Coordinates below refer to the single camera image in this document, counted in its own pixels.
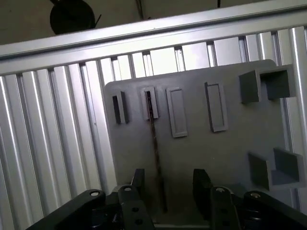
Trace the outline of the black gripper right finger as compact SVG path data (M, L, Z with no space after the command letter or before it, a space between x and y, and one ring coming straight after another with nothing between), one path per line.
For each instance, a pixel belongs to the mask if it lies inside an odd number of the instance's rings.
M204 169L193 171L193 197L212 230L305 230L305 214L259 192L238 197L228 188L214 186Z

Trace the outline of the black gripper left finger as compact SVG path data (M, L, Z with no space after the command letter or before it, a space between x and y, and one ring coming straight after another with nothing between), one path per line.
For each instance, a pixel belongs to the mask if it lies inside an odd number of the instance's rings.
M131 184L106 195L89 189L62 205L31 230L152 230L153 221L142 200L144 169L136 169Z

